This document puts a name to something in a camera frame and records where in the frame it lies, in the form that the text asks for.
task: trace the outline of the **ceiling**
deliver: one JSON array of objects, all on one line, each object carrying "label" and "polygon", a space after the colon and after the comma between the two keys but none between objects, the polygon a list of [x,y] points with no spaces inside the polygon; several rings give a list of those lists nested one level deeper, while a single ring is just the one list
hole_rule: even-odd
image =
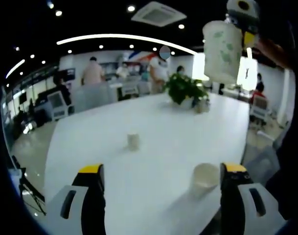
[{"label": "ceiling", "polygon": [[[187,18],[167,25],[156,27],[144,23],[131,21],[131,17],[150,1],[65,1],[51,0],[54,8],[48,7],[48,0],[34,1],[12,1],[8,7],[5,37],[5,52],[7,60],[4,64],[4,76],[19,61],[25,59],[26,62],[7,79],[6,83],[14,83],[21,76],[39,69],[41,62],[46,64],[56,62],[71,49],[72,53],[83,53],[97,51],[99,45],[103,45],[102,50],[129,49],[133,44],[133,50],[151,51],[153,47],[159,48],[161,45],[154,43],[132,40],[132,39],[88,39],[71,42],[64,45],[56,45],[59,40],[101,33],[121,33],[146,36],[165,40],[195,51],[202,51],[203,26],[212,20],[224,20],[227,0],[211,0],[196,2],[191,1],[170,1],[159,0],[187,15]],[[136,11],[127,12],[129,5],[134,5]],[[56,10],[63,13],[60,17],[55,15]],[[184,24],[184,29],[179,29],[178,25]],[[187,54],[186,52],[174,50],[176,55]],[[257,57],[263,63],[270,63],[265,58]]]}]

